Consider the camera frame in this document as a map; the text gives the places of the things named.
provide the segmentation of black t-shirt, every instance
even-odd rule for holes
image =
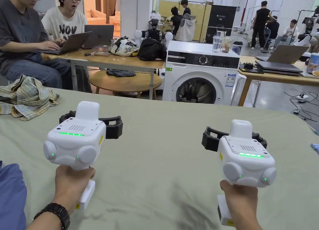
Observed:
[[[266,25],[267,17],[270,13],[270,10],[267,8],[261,8],[257,10],[257,17],[255,21],[255,28],[263,28]]]
[[[183,15],[174,15],[171,18],[171,21],[173,22],[173,25],[174,25],[173,35],[176,35],[179,27],[181,26],[181,20],[183,18],[184,18]]]
[[[271,31],[270,39],[275,39],[278,35],[279,23],[276,21],[270,21],[266,27]]]
[[[189,15],[191,15],[191,14],[190,14],[190,8],[189,8],[189,7],[185,8],[183,15],[185,15],[185,14],[187,14],[187,13],[188,13]]]

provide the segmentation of wooden table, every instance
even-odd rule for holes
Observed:
[[[244,63],[244,62],[255,63],[256,60],[257,59],[255,57],[240,56],[241,63]],[[307,69],[307,66],[305,65],[305,63],[301,61],[297,61],[294,64],[294,66],[301,69],[302,71]],[[247,77],[244,88],[241,93],[241,97],[238,102],[238,106],[244,106],[244,102],[247,97],[247,93],[252,80],[296,84],[296,85],[302,85],[302,86],[319,86],[319,79],[315,79],[315,78],[270,74],[270,73],[257,74],[257,73],[242,72],[241,70],[238,70],[238,72],[241,75],[244,75]]]
[[[136,73],[136,76],[131,77],[115,77],[106,74],[106,71],[96,72],[89,77],[92,85],[96,86],[96,94],[99,93],[100,88],[113,92],[137,92],[137,98],[141,97],[141,92],[149,89],[150,74]],[[154,76],[153,98],[156,100],[155,89],[162,84],[162,79]]]
[[[42,56],[48,57],[50,59],[61,58],[70,60],[74,90],[78,90],[77,75],[75,71],[76,65],[150,73],[149,98],[150,100],[152,99],[152,93],[154,89],[154,71],[157,69],[163,69],[165,63],[164,61],[141,61],[138,57],[121,57],[116,55],[110,55],[109,57],[92,55],[88,57],[84,56],[84,54],[92,52],[92,49],[79,49],[77,51],[69,52],[59,56],[49,54],[42,54]]]

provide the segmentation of white patterned bag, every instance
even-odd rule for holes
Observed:
[[[114,38],[111,41],[111,53],[122,57],[130,57],[139,50],[137,44],[127,36]]]

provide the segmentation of black wristwatch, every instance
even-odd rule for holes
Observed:
[[[41,214],[45,212],[50,212],[55,214],[60,220],[61,220],[61,230],[67,230],[70,226],[70,216],[68,214],[68,211],[65,209],[65,207],[56,204],[56,203],[50,203],[45,208],[42,209],[41,212],[39,212],[32,221],[34,221],[37,217],[39,217]]]

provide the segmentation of white t-shirt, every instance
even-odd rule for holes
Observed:
[[[57,38],[67,40],[71,34],[84,32],[84,25],[88,25],[88,21],[78,11],[75,11],[73,17],[67,19],[58,7],[53,7],[42,18],[42,24],[48,36],[53,36],[53,40]]]

